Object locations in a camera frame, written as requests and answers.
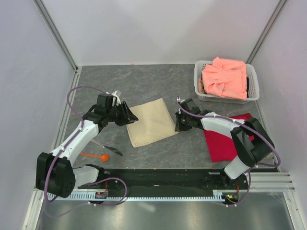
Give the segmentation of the beige cloth napkin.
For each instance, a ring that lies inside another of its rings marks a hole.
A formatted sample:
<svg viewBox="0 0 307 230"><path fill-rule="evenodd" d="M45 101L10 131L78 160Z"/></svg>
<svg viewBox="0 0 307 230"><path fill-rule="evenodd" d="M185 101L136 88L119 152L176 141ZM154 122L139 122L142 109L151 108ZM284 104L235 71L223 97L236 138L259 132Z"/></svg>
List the beige cloth napkin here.
<svg viewBox="0 0 307 230"><path fill-rule="evenodd" d="M177 134L175 123L163 98L130 109L138 121L127 125L134 148L146 146Z"/></svg>

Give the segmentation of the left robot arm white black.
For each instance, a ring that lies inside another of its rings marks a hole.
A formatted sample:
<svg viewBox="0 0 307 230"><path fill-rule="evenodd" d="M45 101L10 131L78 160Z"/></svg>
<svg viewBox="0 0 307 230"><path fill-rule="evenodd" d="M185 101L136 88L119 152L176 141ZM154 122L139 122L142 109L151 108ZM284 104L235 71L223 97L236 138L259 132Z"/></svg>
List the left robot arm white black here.
<svg viewBox="0 0 307 230"><path fill-rule="evenodd" d="M44 196L53 194L67 198L74 189L90 184L101 188L105 176L99 173L98 167L89 164L73 169L73 164L85 146L96 137L109 123L125 126L138 121L125 101L118 97L101 93L96 104L92 105L82 117L76 129L67 139L51 153L41 153L36 163L37 189L44 191Z"/></svg>

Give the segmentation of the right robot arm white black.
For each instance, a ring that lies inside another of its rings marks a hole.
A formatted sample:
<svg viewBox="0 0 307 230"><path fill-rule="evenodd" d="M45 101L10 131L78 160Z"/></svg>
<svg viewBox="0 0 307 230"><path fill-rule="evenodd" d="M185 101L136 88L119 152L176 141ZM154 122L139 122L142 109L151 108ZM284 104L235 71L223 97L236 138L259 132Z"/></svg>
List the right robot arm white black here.
<svg viewBox="0 0 307 230"><path fill-rule="evenodd" d="M200 110L193 99L176 98L179 110L176 112L176 132L198 128L213 131L232 139L237 156L224 167L220 176L220 184L224 188L232 188L237 178L255 167L267 155L278 155L273 141L255 118L248 120L234 119L219 115L210 110Z"/></svg>

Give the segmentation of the red cloth napkin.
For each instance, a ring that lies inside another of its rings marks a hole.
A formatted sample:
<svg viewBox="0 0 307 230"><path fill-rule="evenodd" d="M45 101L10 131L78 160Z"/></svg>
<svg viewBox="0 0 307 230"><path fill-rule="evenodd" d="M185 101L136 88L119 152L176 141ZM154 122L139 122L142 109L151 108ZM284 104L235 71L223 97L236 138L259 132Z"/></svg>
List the red cloth napkin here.
<svg viewBox="0 0 307 230"><path fill-rule="evenodd" d="M244 163L252 166L260 159L257 155L261 151L261 139L241 126L263 131L259 121L249 113L231 118L208 113L201 119L201 124L212 162L232 161L239 156Z"/></svg>

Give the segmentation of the patterned cloth in basket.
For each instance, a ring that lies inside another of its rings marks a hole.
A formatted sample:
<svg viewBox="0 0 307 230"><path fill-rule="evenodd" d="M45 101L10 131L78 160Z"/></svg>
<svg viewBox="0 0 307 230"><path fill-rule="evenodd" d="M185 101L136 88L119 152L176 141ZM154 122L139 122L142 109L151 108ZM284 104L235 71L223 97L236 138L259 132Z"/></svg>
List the patterned cloth in basket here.
<svg viewBox="0 0 307 230"><path fill-rule="evenodd" d="M198 91L199 93L206 94L206 91L204 89L202 77L198 78Z"/></svg>

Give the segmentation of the orange plastic spoon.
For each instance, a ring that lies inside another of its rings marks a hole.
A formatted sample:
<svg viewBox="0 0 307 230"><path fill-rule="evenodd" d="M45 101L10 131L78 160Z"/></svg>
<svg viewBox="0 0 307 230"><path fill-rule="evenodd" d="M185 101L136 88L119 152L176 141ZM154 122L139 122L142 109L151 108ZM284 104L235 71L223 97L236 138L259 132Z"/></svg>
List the orange plastic spoon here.
<svg viewBox="0 0 307 230"><path fill-rule="evenodd" d="M80 153L80 155L86 156L86 157L91 157L91 158L97 158L102 162L107 162L110 158L108 154L103 154L101 156L98 156L98 155L93 155L93 154Z"/></svg>

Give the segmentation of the salmon pink cloth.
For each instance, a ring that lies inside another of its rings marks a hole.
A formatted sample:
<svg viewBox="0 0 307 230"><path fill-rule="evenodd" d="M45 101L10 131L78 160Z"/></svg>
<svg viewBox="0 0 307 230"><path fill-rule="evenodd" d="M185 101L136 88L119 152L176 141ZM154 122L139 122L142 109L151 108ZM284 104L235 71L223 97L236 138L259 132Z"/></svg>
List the salmon pink cloth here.
<svg viewBox="0 0 307 230"><path fill-rule="evenodd" d="M247 68L243 61L216 57L202 70L202 81L209 95L247 99Z"/></svg>

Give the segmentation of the white plastic basket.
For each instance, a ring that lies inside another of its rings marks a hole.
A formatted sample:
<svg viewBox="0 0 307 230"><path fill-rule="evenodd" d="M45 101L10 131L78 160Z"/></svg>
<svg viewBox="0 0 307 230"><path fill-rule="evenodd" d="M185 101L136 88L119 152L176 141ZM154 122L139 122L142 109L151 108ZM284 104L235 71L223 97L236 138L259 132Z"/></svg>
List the white plastic basket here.
<svg viewBox="0 0 307 230"><path fill-rule="evenodd" d="M239 60L216 57L197 61L194 87L201 101L246 104L260 97L254 67Z"/></svg>

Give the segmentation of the dark cloth in basket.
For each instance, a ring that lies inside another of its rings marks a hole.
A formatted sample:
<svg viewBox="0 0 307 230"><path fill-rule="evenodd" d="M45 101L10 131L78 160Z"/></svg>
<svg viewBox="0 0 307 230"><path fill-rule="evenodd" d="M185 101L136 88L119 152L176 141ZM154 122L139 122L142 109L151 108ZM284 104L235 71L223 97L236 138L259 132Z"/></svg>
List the dark cloth in basket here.
<svg viewBox="0 0 307 230"><path fill-rule="evenodd" d="M249 77L247 77L247 97L249 97L248 92L249 92Z"/></svg>

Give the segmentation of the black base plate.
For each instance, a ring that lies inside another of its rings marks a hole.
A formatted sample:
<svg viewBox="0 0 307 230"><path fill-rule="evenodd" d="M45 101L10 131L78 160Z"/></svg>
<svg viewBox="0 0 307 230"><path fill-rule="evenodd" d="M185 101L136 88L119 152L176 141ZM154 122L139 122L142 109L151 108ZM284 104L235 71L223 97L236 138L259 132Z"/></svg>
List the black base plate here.
<svg viewBox="0 0 307 230"><path fill-rule="evenodd" d="M238 194L239 198L218 202L236 205L241 199L240 192L248 192L250 183L249 174L230 180L223 169L100 169L97 181L82 185L80 189L121 197L117 202L91 201L97 205L122 204L126 196L212 196L214 190L223 195Z"/></svg>

